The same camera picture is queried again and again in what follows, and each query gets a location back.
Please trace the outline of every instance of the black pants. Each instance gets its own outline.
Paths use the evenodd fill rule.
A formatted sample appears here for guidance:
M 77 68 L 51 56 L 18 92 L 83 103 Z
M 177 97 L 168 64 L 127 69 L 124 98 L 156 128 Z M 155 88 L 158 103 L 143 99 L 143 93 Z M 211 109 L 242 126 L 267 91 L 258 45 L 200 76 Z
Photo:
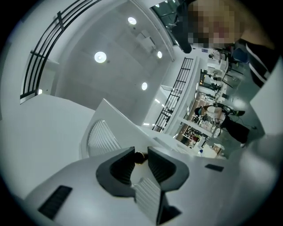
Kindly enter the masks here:
M 223 121 L 221 128 L 226 128 L 228 133 L 241 143 L 246 143 L 248 139 L 249 129 L 245 126 L 232 121 L 228 116 L 226 116 Z

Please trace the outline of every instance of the balcony railing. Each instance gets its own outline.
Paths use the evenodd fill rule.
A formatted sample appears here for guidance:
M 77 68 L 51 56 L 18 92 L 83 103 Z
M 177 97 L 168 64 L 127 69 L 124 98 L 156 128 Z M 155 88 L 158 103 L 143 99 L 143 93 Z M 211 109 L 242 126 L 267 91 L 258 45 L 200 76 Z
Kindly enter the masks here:
M 38 95 L 40 79 L 48 57 L 64 31 L 86 10 L 102 0 L 77 0 L 57 17 L 39 39 L 27 65 L 20 99 Z
M 178 77 L 174 83 L 173 88 L 170 90 L 170 95 L 167 98 L 167 101 L 162 109 L 158 119 L 155 122 L 155 125 L 152 130 L 157 132 L 162 132 L 169 122 L 174 108 L 181 97 L 183 88 L 185 87 L 188 75 L 190 74 L 191 66 L 193 59 L 185 58 L 178 74 Z

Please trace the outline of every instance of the round ceiling light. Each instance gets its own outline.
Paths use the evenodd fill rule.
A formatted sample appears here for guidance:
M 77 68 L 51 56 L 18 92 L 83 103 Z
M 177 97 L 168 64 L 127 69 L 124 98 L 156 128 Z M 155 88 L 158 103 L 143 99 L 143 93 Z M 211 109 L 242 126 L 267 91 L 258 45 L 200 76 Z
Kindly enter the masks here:
M 103 63 L 104 61 L 106 61 L 107 57 L 106 57 L 106 54 L 104 52 L 97 52 L 94 55 L 94 59 L 97 63 Z
M 136 19 L 135 19 L 135 18 L 133 18 L 133 17 L 129 17 L 129 18 L 128 18 L 128 21 L 129 21 L 129 23 L 130 23 L 130 24 L 132 24 L 132 25 L 137 24 Z
M 146 89 L 147 89 L 147 83 L 143 83 L 143 84 L 141 85 L 141 88 L 142 88 L 142 90 L 146 90 Z
M 158 58 L 162 58 L 162 52 L 158 51 L 157 56 Z

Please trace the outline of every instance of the white ceiling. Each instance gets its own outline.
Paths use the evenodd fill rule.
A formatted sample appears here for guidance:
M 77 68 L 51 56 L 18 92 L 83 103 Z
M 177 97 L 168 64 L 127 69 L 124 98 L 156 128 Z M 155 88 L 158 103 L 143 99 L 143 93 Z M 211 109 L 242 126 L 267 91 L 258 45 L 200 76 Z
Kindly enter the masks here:
M 128 17 L 134 17 L 137 24 L 130 25 Z M 146 52 L 136 40 L 142 30 L 148 31 L 157 51 L 163 53 L 161 59 L 155 51 Z M 107 55 L 102 64 L 93 58 L 98 51 Z M 94 110 L 105 98 L 140 124 L 170 62 L 158 31 L 138 8 L 126 2 L 100 18 L 79 40 L 61 75 L 63 86 L 57 94 Z M 141 89 L 143 82 L 148 83 L 146 91 Z

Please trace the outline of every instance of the window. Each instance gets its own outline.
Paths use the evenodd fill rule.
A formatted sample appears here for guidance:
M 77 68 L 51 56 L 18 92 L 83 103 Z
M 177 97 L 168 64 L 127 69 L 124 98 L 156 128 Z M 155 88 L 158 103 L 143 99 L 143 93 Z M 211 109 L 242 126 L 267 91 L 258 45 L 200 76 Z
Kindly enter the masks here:
M 152 6 L 152 10 L 155 12 L 157 17 L 160 19 L 160 21 L 163 23 L 165 28 L 168 26 L 168 24 L 173 24 L 175 17 L 176 17 L 176 9 L 179 5 L 178 0 L 168 0 L 164 1 L 158 4 L 157 6 Z M 172 39 L 172 42 L 174 45 L 177 45 L 174 36 L 171 34 L 168 28 L 166 28 L 170 38 Z

